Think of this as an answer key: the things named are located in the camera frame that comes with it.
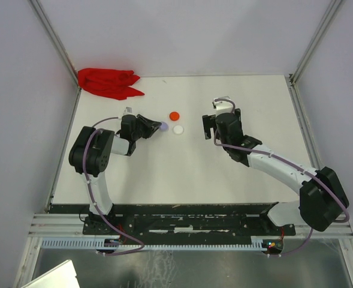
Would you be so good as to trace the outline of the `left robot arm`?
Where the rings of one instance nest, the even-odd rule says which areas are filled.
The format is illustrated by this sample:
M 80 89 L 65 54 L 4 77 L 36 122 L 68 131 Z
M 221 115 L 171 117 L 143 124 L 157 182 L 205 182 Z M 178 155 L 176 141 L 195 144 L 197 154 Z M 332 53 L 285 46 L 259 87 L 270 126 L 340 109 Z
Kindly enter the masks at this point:
M 97 129 L 95 125 L 84 126 L 69 153 L 69 164 L 85 177 L 91 214 L 100 215 L 96 227 L 102 233 L 116 230 L 117 219 L 110 215 L 113 202 L 108 193 L 105 170 L 111 154 L 131 156 L 136 142 L 148 139 L 158 131 L 162 123 L 144 116 L 126 114 L 120 119 L 118 132 Z

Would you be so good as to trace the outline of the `white charging case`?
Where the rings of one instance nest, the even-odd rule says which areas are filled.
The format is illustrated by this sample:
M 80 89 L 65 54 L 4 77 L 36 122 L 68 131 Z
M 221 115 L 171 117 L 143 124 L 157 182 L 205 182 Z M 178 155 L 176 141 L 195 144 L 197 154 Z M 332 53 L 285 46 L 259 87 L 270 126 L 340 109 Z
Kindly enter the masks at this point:
M 175 126 L 173 127 L 173 133 L 174 133 L 175 135 L 181 135 L 181 134 L 183 134 L 184 130 L 185 130 L 185 129 L 184 129 L 181 125 L 175 125 Z

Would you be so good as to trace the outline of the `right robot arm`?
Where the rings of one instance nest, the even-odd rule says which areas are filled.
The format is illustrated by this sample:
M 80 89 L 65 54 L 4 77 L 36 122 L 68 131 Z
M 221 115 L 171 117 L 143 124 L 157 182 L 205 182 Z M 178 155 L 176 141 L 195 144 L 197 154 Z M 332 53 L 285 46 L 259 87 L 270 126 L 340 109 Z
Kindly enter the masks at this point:
M 298 194 L 298 200 L 278 202 L 260 218 L 268 235 L 288 224 L 306 223 L 323 232 L 346 211 L 349 200 L 335 171 L 293 163 L 274 153 L 262 141 L 245 135 L 240 109 L 202 117 L 204 137 L 213 139 L 235 162 L 268 174 Z

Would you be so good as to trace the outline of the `purple charging case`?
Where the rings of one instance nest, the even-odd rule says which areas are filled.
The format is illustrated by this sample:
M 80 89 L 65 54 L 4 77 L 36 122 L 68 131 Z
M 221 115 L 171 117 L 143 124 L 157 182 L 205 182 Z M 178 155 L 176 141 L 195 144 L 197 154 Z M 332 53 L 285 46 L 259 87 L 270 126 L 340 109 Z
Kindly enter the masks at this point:
M 169 129 L 168 124 L 166 122 L 162 121 L 159 129 L 161 131 L 167 131 Z

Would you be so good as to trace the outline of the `orange charging case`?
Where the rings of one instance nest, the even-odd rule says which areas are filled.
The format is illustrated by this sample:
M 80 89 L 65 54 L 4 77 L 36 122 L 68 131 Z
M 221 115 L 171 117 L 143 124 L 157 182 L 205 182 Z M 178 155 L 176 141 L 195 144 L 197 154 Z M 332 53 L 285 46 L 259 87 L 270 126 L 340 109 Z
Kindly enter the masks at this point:
M 178 121 L 180 119 L 180 114 L 176 111 L 172 111 L 170 114 L 169 114 L 169 119 L 171 121 Z

